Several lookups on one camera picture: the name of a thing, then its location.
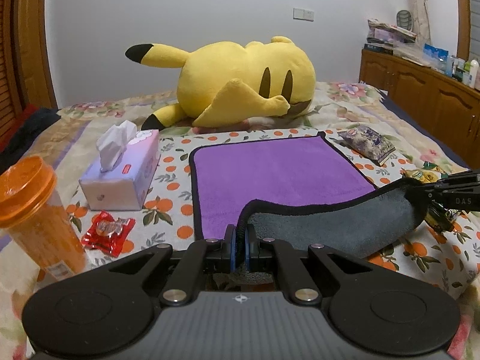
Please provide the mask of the purple and grey towel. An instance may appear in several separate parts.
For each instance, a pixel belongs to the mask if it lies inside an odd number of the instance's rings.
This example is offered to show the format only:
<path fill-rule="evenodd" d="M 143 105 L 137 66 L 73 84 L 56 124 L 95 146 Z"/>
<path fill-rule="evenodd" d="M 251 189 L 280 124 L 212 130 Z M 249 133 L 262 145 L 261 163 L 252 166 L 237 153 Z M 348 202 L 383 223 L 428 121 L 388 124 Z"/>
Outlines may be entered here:
<path fill-rule="evenodd" d="M 427 203 L 407 197 L 419 181 L 377 188 L 326 140 L 310 137 L 203 146 L 189 159 L 196 239 L 241 236 L 320 243 L 366 258 L 413 231 Z"/>

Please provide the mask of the green yellow snack bag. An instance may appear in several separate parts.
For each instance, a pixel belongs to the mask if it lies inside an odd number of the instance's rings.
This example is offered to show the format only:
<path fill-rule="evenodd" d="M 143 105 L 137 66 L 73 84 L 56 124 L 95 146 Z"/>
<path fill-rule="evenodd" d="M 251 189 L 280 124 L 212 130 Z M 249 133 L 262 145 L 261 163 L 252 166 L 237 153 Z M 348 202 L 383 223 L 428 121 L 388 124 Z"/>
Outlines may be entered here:
<path fill-rule="evenodd" d="M 410 178 L 420 181 L 422 184 L 434 184 L 426 188 L 426 191 L 422 191 L 420 195 L 425 203 L 428 203 L 425 222 L 433 229 L 434 235 L 439 235 L 444 232 L 452 232 L 454 228 L 454 222 L 460 215 L 461 211 L 458 209 L 446 208 L 437 196 L 440 191 L 447 186 L 454 186 L 462 184 L 466 181 L 465 175 L 448 175 L 447 173 L 441 173 L 437 175 L 433 171 L 427 171 L 422 169 L 404 169 L 400 171 L 402 178 Z"/>

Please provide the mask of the purple white snack bag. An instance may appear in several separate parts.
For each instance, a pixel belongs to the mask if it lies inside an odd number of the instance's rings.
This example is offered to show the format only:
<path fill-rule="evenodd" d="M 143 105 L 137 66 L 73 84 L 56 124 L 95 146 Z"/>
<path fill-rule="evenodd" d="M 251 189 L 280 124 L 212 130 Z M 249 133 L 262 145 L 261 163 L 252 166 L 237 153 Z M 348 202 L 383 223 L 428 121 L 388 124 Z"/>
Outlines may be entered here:
<path fill-rule="evenodd" d="M 382 134 L 366 125 L 351 127 L 338 135 L 353 150 L 382 166 L 395 152 L 395 147 Z"/>

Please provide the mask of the wooden sideboard cabinet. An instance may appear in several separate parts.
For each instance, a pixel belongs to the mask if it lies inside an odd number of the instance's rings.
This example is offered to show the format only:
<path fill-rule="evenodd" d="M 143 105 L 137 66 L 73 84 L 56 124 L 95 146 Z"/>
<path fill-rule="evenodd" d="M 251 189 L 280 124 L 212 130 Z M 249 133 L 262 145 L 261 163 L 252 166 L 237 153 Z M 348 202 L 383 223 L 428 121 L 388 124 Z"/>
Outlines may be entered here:
<path fill-rule="evenodd" d="M 359 79 L 387 91 L 410 119 L 469 167 L 479 167 L 478 91 L 431 68 L 368 49 L 361 52 Z"/>

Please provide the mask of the floral bed blanket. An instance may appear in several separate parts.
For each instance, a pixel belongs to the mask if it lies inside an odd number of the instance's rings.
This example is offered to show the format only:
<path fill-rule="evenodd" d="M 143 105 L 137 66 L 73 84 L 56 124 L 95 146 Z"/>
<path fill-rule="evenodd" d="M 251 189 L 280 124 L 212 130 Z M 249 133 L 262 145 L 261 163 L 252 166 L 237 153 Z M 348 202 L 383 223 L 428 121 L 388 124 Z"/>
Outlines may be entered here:
<path fill-rule="evenodd" d="M 78 185 L 86 167 L 95 159 L 97 139 L 112 125 L 124 120 L 141 123 L 156 106 L 175 102 L 171 92 L 131 97 L 118 102 L 92 102 L 71 106 L 58 114 L 58 121 L 40 134 L 29 149 L 30 155 L 42 157 L 58 176 L 59 194 L 72 227 L 82 234 L 94 217 Z M 236 127 L 232 132 L 266 132 L 314 128 L 338 144 L 338 133 L 357 125 L 368 125 L 390 140 L 395 152 L 386 163 L 377 166 L 357 152 L 343 149 L 344 155 L 376 186 L 388 185 L 404 169 L 441 173 L 462 170 L 454 158 L 418 127 L 395 111 L 378 89 L 365 84 L 318 83 L 309 113 L 298 119 L 267 119 Z M 193 133 L 189 126 L 163 131 L 162 137 L 205 135 Z M 479 286 L 468 286 L 459 297 L 461 323 L 451 354 L 457 359 L 479 357 Z"/>

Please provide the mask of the orange-print white cloth mat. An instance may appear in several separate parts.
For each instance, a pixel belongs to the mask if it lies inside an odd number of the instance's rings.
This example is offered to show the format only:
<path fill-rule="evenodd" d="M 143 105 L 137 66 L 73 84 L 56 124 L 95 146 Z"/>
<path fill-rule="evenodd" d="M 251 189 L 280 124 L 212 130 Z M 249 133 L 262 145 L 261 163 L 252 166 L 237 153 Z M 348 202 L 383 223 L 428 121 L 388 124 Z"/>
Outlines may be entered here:
<path fill-rule="evenodd" d="M 131 213 L 136 225 L 122 256 L 169 242 L 184 250 L 194 239 L 190 153 L 201 146 L 309 137 L 314 128 L 232 132 L 160 139 L 160 162 L 141 211 Z M 436 233 L 426 223 L 406 238 L 368 257 L 392 271 L 435 284 L 453 297 L 468 286 L 479 287 L 479 223 L 472 214 L 458 217 L 451 232 Z"/>

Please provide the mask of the red candy wrapper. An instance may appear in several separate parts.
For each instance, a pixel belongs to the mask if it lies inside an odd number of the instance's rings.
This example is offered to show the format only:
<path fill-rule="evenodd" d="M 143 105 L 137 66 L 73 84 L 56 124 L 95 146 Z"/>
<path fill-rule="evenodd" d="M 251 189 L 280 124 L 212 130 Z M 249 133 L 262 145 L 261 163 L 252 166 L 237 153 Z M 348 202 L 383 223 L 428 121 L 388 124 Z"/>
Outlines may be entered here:
<path fill-rule="evenodd" d="M 117 258 L 135 224 L 134 218 L 115 219 L 110 213 L 101 211 L 95 216 L 80 243 L 87 249 L 100 250 Z"/>

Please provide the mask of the pink tissue box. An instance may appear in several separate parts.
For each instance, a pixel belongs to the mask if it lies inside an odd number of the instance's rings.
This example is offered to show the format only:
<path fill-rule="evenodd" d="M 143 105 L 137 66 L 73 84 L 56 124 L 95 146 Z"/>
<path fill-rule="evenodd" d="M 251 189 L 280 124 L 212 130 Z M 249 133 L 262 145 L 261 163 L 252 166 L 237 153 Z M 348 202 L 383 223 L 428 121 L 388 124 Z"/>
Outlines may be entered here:
<path fill-rule="evenodd" d="M 96 142 L 97 158 L 79 184 L 92 211 L 138 211 L 157 168 L 159 131 L 139 130 L 126 120 Z"/>

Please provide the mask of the blue white boxes on cabinet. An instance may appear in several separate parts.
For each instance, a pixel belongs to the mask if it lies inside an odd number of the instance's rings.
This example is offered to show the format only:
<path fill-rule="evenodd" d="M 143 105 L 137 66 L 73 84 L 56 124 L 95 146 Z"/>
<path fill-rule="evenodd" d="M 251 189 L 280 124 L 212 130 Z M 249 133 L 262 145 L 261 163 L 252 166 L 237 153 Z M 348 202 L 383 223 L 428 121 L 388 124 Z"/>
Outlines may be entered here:
<path fill-rule="evenodd" d="M 434 70 L 479 91 L 479 61 L 477 59 L 464 60 L 452 55 L 446 49 L 430 44 L 424 45 L 423 55 Z"/>

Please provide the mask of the yellow Pikachu plush toy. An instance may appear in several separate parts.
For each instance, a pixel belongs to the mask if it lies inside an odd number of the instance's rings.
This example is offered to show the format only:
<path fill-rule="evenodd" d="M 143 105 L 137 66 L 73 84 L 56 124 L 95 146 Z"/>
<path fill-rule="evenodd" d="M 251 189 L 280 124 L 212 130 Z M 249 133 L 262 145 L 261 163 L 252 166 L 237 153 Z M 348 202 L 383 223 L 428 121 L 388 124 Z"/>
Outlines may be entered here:
<path fill-rule="evenodd" d="M 295 117 L 308 109 L 317 82 L 307 54 L 283 36 L 245 46 L 220 41 L 191 52 L 144 43 L 125 55 L 141 65 L 181 71 L 177 102 L 148 116 L 144 130 L 163 130 L 183 119 L 197 128 L 223 128 L 255 117 Z"/>

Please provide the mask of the stack of books and papers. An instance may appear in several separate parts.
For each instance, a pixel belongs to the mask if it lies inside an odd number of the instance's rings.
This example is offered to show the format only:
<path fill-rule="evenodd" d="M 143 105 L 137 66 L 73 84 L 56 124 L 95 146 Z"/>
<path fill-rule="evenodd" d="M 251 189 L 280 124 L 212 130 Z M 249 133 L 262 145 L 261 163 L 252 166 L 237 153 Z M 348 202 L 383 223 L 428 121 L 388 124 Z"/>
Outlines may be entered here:
<path fill-rule="evenodd" d="M 368 35 L 365 50 L 393 55 L 393 49 L 402 44 L 414 44 L 416 33 L 377 19 L 368 19 Z"/>

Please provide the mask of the grey hand fan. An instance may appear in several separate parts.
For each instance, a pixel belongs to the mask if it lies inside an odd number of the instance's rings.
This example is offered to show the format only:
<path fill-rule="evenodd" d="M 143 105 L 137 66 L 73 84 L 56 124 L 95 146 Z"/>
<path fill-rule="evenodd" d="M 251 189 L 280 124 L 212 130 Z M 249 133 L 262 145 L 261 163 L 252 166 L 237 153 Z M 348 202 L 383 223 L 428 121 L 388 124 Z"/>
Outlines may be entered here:
<path fill-rule="evenodd" d="M 397 12 L 396 26 L 407 31 L 413 30 L 413 17 L 409 10 L 399 10 Z"/>

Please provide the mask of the orange lidded plastic bottle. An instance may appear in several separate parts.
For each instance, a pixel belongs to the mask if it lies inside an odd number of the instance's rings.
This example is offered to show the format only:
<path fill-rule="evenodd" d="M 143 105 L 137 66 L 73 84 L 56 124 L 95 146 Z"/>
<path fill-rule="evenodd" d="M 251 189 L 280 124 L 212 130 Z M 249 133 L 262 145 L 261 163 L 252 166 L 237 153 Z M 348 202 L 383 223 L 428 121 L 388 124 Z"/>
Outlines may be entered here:
<path fill-rule="evenodd" d="M 57 281 L 80 274 L 87 257 L 41 157 L 22 158 L 1 175 L 1 229 Z"/>

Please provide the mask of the cream curtain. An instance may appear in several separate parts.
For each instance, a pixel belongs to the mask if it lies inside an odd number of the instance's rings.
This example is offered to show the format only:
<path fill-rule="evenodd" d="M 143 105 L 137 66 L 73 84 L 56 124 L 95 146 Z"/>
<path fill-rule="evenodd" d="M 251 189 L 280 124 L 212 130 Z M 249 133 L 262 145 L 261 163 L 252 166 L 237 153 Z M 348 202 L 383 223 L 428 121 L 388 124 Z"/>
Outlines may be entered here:
<path fill-rule="evenodd" d="M 416 33 L 416 43 L 423 47 L 431 43 L 431 24 L 427 6 L 428 0 L 410 0 L 412 31 Z"/>

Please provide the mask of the wooden slatted headboard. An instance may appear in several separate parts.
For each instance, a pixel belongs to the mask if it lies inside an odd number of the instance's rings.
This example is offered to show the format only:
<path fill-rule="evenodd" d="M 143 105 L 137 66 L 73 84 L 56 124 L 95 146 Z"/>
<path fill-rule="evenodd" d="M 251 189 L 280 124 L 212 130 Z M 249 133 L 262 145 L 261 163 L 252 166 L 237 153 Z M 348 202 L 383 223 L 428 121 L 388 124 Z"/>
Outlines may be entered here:
<path fill-rule="evenodd" d="M 27 103 L 20 82 L 16 3 L 1 0 L 1 148 L 14 132 Z"/>

